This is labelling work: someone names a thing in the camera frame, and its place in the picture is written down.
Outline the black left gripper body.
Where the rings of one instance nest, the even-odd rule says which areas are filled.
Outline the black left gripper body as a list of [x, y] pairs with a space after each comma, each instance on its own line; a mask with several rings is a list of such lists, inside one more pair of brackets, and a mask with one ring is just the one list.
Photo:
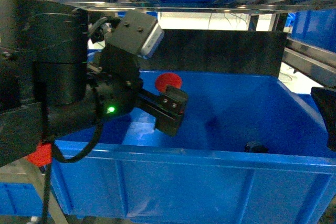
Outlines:
[[120, 118], [138, 108], [155, 117], [155, 129], [177, 134], [188, 102], [186, 92], [170, 86], [155, 95], [144, 89], [137, 57], [115, 46], [105, 46], [88, 67], [99, 121]]

